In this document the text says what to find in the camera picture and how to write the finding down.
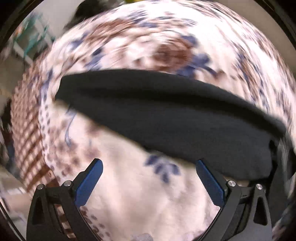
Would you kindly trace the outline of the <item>black sock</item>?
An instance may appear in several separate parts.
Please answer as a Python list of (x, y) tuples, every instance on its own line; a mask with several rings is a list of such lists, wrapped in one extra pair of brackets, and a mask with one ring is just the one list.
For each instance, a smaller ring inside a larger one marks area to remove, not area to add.
[(266, 178), (280, 165), (284, 125), (198, 80), (143, 70), (92, 71), (62, 77), (55, 98), (147, 149), (192, 163), (205, 159), (236, 180)]

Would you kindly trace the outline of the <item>floral fleece blanket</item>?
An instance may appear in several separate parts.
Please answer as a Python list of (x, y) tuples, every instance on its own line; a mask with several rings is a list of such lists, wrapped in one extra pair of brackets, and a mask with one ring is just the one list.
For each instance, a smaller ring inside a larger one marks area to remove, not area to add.
[(11, 122), (27, 240), (295, 240), (295, 78), (220, 3), (71, 23)]

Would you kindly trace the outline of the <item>green metal rack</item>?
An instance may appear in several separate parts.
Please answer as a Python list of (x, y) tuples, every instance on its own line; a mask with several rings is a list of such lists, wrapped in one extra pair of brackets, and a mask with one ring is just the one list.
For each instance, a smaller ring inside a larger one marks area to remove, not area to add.
[(42, 13), (29, 14), (11, 36), (11, 50), (23, 63), (31, 65), (44, 49), (52, 46), (55, 36)]

